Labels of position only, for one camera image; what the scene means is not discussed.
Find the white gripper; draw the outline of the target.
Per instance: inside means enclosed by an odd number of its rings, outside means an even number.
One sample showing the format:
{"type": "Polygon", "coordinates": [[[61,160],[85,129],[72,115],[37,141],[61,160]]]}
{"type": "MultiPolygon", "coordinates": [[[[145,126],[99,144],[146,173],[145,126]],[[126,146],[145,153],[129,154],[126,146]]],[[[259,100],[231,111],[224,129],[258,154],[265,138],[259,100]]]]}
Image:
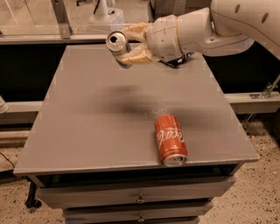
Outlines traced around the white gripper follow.
{"type": "Polygon", "coordinates": [[[141,43],[130,52],[117,56],[124,65],[146,65],[162,60],[168,62],[180,58],[181,52],[177,37],[177,18],[174,15],[161,17],[154,23],[137,23],[121,29],[128,40],[141,43]]]}

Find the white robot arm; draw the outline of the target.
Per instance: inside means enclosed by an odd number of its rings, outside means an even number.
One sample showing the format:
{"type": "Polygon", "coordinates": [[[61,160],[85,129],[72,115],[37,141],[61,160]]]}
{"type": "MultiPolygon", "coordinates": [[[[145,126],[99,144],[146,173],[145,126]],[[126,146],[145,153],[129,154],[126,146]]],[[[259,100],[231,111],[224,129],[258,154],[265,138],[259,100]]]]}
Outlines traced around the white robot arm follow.
{"type": "Polygon", "coordinates": [[[254,42],[280,58],[280,0],[212,0],[211,5],[178,17],[122,29],[141,45],[118,57],[126,65],[168,62],[184,53],[228,56],[254,42]]]}

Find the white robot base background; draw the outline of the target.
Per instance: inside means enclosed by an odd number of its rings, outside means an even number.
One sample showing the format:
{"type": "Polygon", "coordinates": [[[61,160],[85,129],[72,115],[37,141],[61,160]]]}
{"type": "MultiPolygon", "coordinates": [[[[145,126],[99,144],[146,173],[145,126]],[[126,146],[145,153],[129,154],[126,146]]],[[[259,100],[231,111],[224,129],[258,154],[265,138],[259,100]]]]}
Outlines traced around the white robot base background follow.
{"type": "Polygon", "coordinates": [[[115,0],[96,0],[87,28],[93,33],[109,33],[124,27],[123,11],[115,8],[115,0]]]}

